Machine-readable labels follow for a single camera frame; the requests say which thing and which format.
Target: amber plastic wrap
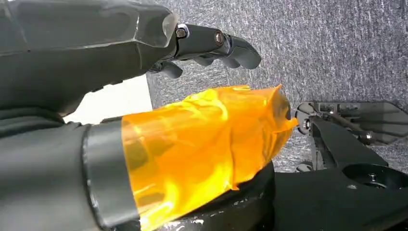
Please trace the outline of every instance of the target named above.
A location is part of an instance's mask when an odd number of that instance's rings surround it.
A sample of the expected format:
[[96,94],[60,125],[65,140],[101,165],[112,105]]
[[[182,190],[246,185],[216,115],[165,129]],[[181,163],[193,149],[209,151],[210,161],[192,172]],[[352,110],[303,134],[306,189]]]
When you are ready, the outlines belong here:
[[297,125],[279,87],[206,90],[153,112],[126,115],[122,139],[143,231],[238,190]]

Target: robotic hand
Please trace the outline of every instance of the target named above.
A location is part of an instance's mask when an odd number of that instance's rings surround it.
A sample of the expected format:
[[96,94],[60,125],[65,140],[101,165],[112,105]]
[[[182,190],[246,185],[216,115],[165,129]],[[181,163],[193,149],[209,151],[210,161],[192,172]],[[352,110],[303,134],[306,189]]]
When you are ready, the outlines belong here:
[[[135,148],[139,137],[123,140],[120,118],[100,125],[62,120],[85,94],[147,72],[177,78],[175,60],[220,59],[248,69],[261,62],[245,40],[178,25],[167,8],[144,3],[0,1],[2,230],[108,230],[143,212],[124,157],[124,147]],[[143,157],[143,149],[134,153]]]

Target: robotic finger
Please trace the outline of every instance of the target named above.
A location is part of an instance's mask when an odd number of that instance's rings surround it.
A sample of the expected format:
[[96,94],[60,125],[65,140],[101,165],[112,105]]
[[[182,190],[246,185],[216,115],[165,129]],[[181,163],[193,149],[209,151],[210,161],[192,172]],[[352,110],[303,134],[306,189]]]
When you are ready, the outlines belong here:
[[194,60],[202,66],[211,65],[220,59],[229,68],[240,66],[255,69],[261,62],[261,56],[246,40],[224,34],[214,28],[180,24],[176,29],[177,51],[173,57],[155,63],[150,73],[165,72],[171,78],[178,78],[182,70],[174,60]]

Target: orange film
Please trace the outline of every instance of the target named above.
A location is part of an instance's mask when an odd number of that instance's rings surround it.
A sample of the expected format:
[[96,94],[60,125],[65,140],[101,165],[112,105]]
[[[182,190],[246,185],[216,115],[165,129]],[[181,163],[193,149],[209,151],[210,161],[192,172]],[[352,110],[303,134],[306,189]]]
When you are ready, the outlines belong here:
[[126,115],[122,139],[143,231],[238,190],[278,154],[296,119],[272,89],[210,89],[152,112]]

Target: circular hole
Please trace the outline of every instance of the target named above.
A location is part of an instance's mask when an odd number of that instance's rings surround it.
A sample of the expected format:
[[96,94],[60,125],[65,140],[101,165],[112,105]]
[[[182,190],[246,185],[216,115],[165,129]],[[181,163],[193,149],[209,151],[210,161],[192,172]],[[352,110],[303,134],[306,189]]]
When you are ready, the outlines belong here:
[[377,188],[377,189],[386,189],[387,186],[377,183],[377,182],[367,182],[367,183],[363,183],[364,185],[373,187],[373,188]]
[[349,165],[344,175],[356,183],[376,189],[403,189],[408,187],[408,175],[395,169],[371,164]]

